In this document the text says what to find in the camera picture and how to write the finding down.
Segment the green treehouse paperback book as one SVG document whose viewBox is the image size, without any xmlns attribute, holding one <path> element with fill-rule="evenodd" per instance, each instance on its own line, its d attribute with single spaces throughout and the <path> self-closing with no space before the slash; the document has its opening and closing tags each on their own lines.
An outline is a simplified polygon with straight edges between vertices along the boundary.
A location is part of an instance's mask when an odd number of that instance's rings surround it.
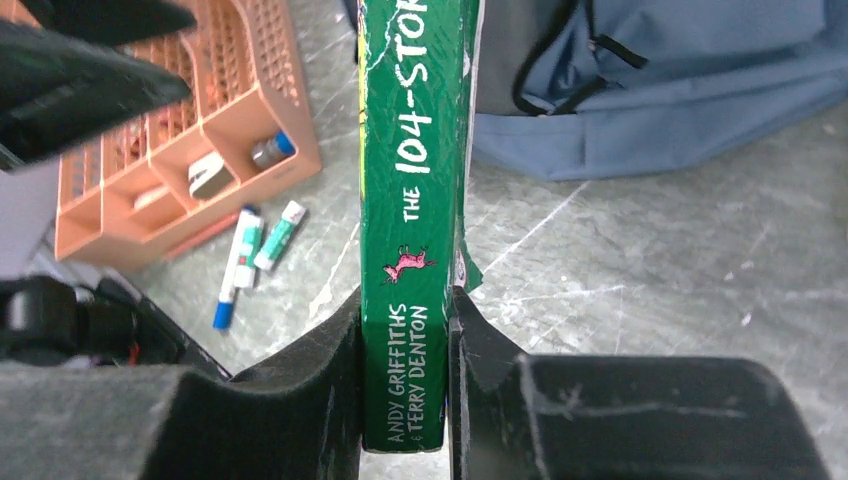
<svg viewBox="0 0 848 480">
<path fill-rule="evenodd" d="M 359 55 L 363 448 L 443 443 L 453 289 L 466 259 L 480 1 L 362 1 Z"/>
</svg>

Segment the green white glue stick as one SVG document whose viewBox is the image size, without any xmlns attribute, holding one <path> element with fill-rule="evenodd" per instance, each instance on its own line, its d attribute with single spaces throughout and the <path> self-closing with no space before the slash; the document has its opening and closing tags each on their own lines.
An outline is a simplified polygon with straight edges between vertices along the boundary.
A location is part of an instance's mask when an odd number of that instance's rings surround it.
<svg viewBox="0 0 848 480">
<path fill-rule="evenodd" d="M 236 288 L 246 289 L 255 285 L 254 260 L 261 247 L 263 231 L 264 220 L 259 216 L 249 215 L 239 236 L 238 257 L 233 279 Z"/>
</svg>

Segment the blue backpack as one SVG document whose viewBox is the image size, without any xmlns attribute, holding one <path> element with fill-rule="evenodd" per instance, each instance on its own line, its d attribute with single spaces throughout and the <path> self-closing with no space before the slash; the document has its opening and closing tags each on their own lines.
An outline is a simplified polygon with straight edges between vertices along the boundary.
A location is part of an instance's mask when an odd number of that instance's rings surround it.
<svg viewBox="0 0 848 480">
<path fill-rule="evenodd" d="M 699 164 L 847 95 L 843 1 L 489 1 L 475 160 L 548 181 Z"/>
</svg>

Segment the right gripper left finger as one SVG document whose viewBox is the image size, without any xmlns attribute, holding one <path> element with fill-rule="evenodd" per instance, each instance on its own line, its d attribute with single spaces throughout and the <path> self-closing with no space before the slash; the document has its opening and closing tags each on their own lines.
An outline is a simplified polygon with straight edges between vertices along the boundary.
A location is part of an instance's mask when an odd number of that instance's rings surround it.
<svg viewBox="0 0 848 480">
<path fill-rule="evenodd" d="M 360 304 L 224 382 L 175 365 L 1 358 L 5 479 L 354 479 Z"/>
</svg>

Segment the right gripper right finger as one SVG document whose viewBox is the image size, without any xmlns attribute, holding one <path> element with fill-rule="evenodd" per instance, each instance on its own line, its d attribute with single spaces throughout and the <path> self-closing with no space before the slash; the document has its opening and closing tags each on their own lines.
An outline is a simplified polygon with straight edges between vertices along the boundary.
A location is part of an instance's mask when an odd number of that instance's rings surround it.
<svg viewBox="0 0 848 480">
<path fill-rule="evenodd" d="M 530 354 L 461 289 L 449 321 L 455 479 L 825 479 L 782 382 L 743 358 Z"/>
</svg>

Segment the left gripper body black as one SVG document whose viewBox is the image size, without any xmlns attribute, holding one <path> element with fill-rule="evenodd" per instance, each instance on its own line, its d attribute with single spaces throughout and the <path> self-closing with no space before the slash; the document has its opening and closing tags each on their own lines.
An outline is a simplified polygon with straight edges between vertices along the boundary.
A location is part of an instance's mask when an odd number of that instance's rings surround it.
<svg viewBox="0 0 848 480">
<path fill-rule="evenodd" d="M 49 162 L 187 98 L 179 75 L 125 45 L 196 26 L 173 1 L 26 1 L 31 26 L 1 21 L 1 169 Z"/>
</svg>

